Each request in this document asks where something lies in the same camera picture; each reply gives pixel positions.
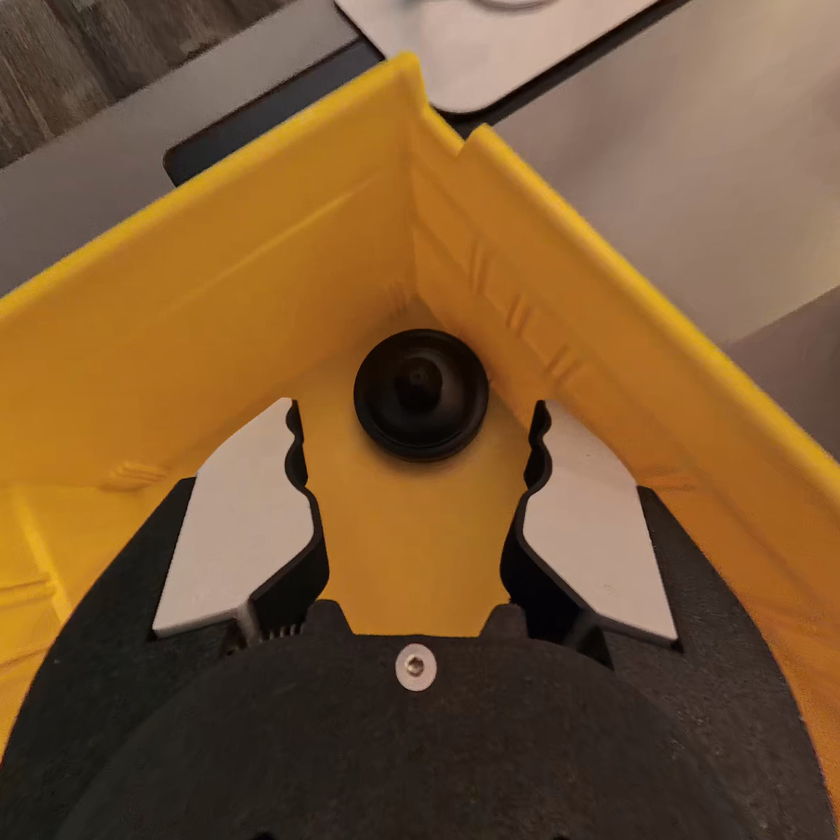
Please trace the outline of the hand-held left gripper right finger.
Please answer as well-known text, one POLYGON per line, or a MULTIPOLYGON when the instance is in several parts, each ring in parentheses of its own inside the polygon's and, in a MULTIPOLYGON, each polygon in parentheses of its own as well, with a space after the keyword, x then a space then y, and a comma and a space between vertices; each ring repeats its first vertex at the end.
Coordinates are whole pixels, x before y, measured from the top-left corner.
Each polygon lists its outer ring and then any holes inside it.
POLYGON ((635 478, 559 402, 538 401, 526 489, 500 579, 530 639, 580 648, 608 632, 671 648, 675 618, 635 478))

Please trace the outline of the black bottle lid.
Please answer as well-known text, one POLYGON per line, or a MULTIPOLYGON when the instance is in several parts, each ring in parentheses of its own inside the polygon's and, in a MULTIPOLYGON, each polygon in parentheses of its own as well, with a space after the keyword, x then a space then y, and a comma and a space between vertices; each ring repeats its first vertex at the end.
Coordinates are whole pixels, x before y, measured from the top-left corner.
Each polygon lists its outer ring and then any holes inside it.
POLYGON ((485 420, 490 384, 476 353, 456 336, 409 329, 379 342, 353 383, 353 408, 388 455, 434 463, 466 449, 485 420))

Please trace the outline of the yellow plastic bin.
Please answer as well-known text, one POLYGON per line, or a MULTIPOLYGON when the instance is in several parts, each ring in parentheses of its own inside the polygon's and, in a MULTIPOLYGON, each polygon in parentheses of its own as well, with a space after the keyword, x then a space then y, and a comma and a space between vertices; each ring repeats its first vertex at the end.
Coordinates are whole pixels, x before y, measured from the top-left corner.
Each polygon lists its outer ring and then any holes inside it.
POLYGON ((415 57, 380 64, 2 299, 2 749, 60 629, 174 485, 277 398, 300 407, 356 632, 476 636, 556 400, 747 609, 838 797, 838 464, 415 57), (486 432, 401 465, 354 366, 430 322, 478 354, 486 432))

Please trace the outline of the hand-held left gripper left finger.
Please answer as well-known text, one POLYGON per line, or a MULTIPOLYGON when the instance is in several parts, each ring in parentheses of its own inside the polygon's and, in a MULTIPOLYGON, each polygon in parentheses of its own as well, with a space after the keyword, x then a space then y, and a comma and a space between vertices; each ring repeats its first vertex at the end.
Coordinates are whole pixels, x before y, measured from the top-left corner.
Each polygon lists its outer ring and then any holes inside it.
POLYGON ((281 398, 196 472, 153 622, 158 637, 235 621, 247 640, 305 620, 329 580, 298 403, 281 398))

